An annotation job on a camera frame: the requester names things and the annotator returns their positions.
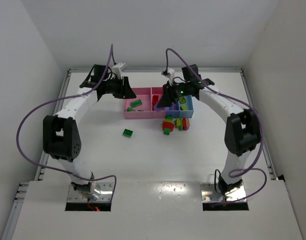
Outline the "red lego brick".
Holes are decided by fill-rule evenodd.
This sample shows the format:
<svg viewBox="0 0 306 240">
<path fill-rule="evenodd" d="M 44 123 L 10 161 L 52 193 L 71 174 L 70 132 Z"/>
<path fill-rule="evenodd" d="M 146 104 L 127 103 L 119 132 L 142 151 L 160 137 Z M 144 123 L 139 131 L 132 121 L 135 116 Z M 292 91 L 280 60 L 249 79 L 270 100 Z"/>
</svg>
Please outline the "red lego brick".
<svg viewBox="0 0 306 240">
<path fill-rule="evenodd" d="M 159 100 L 159 96 L 154 94 L 152 96 L 152 110 L 153 110 L 154 105 L 158 102 L 158 100 Z"/>
</svg>

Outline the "lime lego brick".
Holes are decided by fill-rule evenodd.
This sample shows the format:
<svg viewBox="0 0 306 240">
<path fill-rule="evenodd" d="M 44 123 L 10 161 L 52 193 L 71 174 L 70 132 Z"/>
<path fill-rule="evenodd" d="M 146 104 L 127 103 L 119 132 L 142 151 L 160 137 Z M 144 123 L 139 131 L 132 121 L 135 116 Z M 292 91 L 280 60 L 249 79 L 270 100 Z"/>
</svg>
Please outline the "lime lego brick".
<svg viewBox="0 0 306 240">
<path fill-rule="evenodd" d="M 188 110 L 187 107 L 186 107 L 184 104 L 182 104 L 182 105 L 180 106 L 180 108 L 181 108 L 182 111 L 187 111 L 187 110 Z"/>
</svg>

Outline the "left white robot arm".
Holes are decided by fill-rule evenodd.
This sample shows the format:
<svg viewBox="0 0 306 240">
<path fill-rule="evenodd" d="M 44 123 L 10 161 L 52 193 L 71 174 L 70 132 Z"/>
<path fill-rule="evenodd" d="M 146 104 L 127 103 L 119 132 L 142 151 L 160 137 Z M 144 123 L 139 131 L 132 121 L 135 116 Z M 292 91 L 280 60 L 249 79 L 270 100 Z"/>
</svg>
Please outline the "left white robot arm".
<svg viewBox="0 0 306 240">
<path fill-rule="evenodd" d="M 128 77 L 122 75 L 125 66 L 125 63 L 117 63 L 107 73 L 106 66 L 95 65 L 79 86 L 77 96 L 62 110 L 43 119 L 44 152 L 61 163 L 71 177 L 73 189 L 89 200 L 96 193 L 96 180 L 78 158 L 82 147 L 78 124 L 105 94 L 111 94 L 117 99 L 136 98 Z"/>
</svg>

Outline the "small lime square brick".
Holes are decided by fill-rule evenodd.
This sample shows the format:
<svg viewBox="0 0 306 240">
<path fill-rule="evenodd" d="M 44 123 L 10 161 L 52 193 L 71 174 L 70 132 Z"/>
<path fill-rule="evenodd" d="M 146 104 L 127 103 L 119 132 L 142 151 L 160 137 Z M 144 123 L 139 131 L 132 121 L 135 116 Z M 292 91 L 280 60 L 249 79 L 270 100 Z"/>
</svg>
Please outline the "small lime square brick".
<svg viewBox="0 0 306 240">
<path fill-rule="evenodd" d="M 179 103 L 180 103 L 180 104 L 186 103 L 186 98 L 185 98 L 185 97 L 179 98 Z"/>
</svg>

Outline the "green square lego brick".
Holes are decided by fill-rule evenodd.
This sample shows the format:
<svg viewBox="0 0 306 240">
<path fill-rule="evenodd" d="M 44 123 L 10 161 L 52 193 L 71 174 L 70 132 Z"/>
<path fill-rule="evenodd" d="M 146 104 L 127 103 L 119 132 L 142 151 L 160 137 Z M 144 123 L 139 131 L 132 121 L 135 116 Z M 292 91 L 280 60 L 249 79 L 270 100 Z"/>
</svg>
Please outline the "green square lego brick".
<svg viewBox="0 0 306 240">
<path fill-rule="evenodd" d="M 124 137 L 130 138 L 133 135 L 133 131 L 130 129 L 125 129 L 122 134 Z"/>
</svg>

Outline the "thin green lego brick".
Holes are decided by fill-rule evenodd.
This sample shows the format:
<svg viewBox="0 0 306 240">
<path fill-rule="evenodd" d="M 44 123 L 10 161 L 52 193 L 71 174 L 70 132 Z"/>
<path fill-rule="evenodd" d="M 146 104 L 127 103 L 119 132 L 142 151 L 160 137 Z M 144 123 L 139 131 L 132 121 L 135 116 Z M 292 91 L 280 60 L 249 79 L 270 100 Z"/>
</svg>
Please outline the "thin green lego brick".
<svg viewBox="0 0 306 240">
<path fill-rule="evenodd" d="M 142 105 L 141 99 L 137 99 L 137 100 L 132 101 L 132 102 L 130 103 L 130 106 L 131 106 L 132 108 L 138 107 L 138 106 L 140 106 L 140 105 Z"/>
</svg>

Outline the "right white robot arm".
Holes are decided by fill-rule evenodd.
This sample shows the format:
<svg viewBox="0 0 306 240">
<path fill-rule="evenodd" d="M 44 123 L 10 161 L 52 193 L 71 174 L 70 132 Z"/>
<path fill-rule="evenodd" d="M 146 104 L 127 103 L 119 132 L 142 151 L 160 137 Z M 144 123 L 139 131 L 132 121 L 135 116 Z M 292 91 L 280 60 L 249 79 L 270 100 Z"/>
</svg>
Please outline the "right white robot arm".
<svg viewBox="0 0 306 240">
<path fill-rule="evenodd" d="M 224 121 L 224 142 L 228 154 L 217 186 L 221 194 L 239 187 L 245 163 L 261 141 L 260 123 L 255 112 L 221 96 L 212 80 L 201 78 L 195 64 L 182 68 L 182 82 L 175 81 L 175 70 L 172 68 L 167 68 L 161 74 L 168 80 L 163 85 L 163 95 L 156 103 L 156 108 L 170 107 L 180 98 L 192 96 L 210 107 Z"/>
</svg>

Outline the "green and lime lego stack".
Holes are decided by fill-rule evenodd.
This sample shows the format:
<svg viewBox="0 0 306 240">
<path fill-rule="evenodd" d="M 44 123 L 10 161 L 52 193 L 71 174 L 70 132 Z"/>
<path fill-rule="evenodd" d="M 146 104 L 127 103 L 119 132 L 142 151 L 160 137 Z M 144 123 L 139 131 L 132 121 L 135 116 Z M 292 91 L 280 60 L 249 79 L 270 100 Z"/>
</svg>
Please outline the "green and lime lego stack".
<svg viewBox="0 0 306 240">
<path fill-rule="evenodd" d="M 131 107 L 128 107 L 127 108 L 127 112 L 135 112 L 136 110 L 135 109 L 133 109 L 133 108 L 131 108 Z"/>
</svg>

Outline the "purple arch lego brick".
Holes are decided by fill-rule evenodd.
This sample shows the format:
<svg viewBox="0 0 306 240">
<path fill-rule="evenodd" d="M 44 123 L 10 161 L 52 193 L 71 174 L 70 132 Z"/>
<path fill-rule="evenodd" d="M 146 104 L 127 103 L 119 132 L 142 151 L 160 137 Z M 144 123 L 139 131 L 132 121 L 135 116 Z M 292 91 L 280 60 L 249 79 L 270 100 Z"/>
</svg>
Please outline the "purple arch lego brick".
<svg viewBox="0 0 306 240">
<path fill-rule="evenodd" d="M 158 104 L 159 103 L 156 103 L 153 107 L 153 110 L 156 111 L 156 112 L 160 112 L 160 111 L 164 111 L 165 108 L 164 107 L 158 107 Z"/>
</svg>

